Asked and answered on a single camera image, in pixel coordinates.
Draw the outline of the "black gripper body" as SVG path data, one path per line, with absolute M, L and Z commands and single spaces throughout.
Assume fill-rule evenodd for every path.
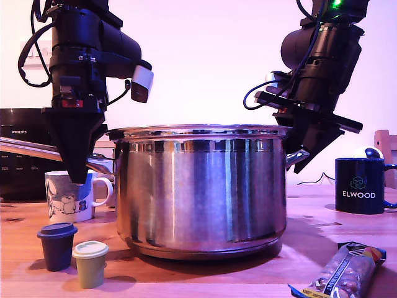
M 107 105 L 106 67 L 94 62 L 50 65 L 55 110 L 77 108 L 105 111 Z
M 360 122 L 334 114 L 339 96 L 350 82 L 357 60 L 340 62 L 332 58 L 309 58 L 304 63 L 297 58 L 284 58 L 290 68 L 271 72 L 265 91 L 255 93 L 258 106 L 267 105 L 277 110 L 288 107 L 302 107 L 308 110 L 310 123 L 339 126 L 359 133 Z

